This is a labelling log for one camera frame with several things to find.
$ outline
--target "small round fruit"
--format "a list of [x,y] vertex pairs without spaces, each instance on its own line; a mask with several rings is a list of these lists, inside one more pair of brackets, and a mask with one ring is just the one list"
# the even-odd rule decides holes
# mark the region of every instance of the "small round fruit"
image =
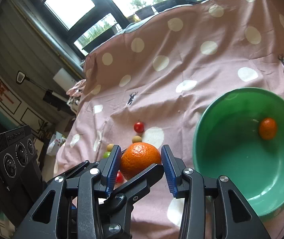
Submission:
[[272,118],[263,119],[258,128],[258,133],[264,140],[271,140],[276,136],[277,124]]
[[110,156],[110,153],[111,153],[111,152],[105,152],[105,153],[103,154],[103,158],[108,158],[108,157]]
[[136,133],[143,133],[144,132],[144,123],[143,122],[137,122],[134,124],[134,131]]
[[134,136],[132,138],[132,143],[142,142],[142,138],[140,136]]
[[120,171],[129,180],[151,164],[160,163],[161,155],[154,146],[138,142],[131,144],[122,155]]
[[120,171],[118,171],[118,174],[116,175],[116,179],[115,179],[115,183],[123,183],[124,182],[124,178],[123,175],[121,174]]
[[113,146],[113,144],[108,144],[106,147],[106,151],[112,151]]

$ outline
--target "orange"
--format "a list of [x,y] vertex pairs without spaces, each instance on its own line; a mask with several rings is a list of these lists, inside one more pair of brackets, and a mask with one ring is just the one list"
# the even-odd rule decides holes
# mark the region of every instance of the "orange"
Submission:
[[154,146],[138,142],[130,145],[122,155],[120,171],[129,180],[151,164],[160,163],[161,155]]
[[259,124],[258,133],[264,140],[273,139],[277,133],[276,121],[272,118],[263,119]]

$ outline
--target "cherry tomato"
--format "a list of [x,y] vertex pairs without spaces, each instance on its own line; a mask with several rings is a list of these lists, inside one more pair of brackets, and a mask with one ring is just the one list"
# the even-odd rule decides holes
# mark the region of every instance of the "cherry tomato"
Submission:
[[120,171],[118,171],[118,174],[116,175],[115,183],[122,183],[124,181],[123,175]]
[[108,157],[110,156],[110,153],[111,153],[111,152],[105,152],[105,153],[103,154],[103,158],[108,158]]
[[144,123],[143,122],[137,122],[134,124],[134,131],[136,133],[143,133],[144,132]]

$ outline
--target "green bowl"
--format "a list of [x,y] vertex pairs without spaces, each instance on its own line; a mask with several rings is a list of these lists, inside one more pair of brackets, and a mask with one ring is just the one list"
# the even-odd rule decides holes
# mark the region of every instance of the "green bowl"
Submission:
[[[266,117],[278,125],[272,140],[258,134]],[[193,161],[203,176],[230,177],[258,216],[277,215],[284,209],[284,100],[259,88],[216,99],[197,125]]]

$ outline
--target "pink cloth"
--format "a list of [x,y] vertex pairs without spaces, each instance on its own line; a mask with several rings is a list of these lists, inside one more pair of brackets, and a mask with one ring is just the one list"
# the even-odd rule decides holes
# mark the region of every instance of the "pink cloth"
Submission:
[[80,97],[82,95],[82,90],[85,88],[86,79],[77,82],[71,89],[69,89],[66,94],[70,97]]
[[[196,124],[218,96],[261,87],[284,99],[279,54],[284,0],[208,0],[164,11],[113,37],[87,56],[87,84],[56,173],[100,160],[109,143],[128,147],[137,120],[146,125],[144,142],[169,144],[193,167]],[[173,200],[164,176],[134,205],[133,237],[177,238],[182,203]],[[265,223],[273,239],[284,235],[284,210],[277,214]]]

